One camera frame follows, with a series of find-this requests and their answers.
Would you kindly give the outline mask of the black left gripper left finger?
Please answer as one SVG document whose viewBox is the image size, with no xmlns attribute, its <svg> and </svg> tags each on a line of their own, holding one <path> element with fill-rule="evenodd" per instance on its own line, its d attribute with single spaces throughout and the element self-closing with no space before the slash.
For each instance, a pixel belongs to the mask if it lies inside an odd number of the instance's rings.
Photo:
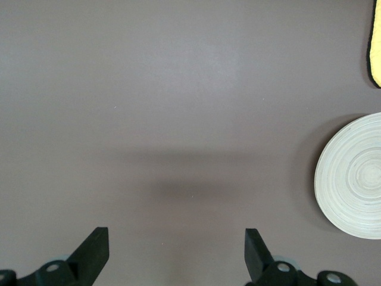
<svg viewBox="0 0 381 286">
<path fill-rule="evenodd" d="M 53 260 L 22 278 L 1 270 L 1 285 L 93 285 L 109 259 L 107 227 L 97 227 L 65 260 Z"/>
</svg>

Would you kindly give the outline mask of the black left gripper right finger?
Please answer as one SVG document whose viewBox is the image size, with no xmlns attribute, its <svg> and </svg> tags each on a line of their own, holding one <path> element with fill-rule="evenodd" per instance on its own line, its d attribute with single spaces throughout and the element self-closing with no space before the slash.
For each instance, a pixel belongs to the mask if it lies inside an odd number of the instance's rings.
<svg viewBox="0 0 381 286">
<path fill-rule="evenodd" d="M 357 285 L 342 272 L 321 271 L 312 278 L 287 261 L 275 260 L 257 229 L 245 230 L 245 263 L 251 278 L 248 285 Z"/>
</svg>

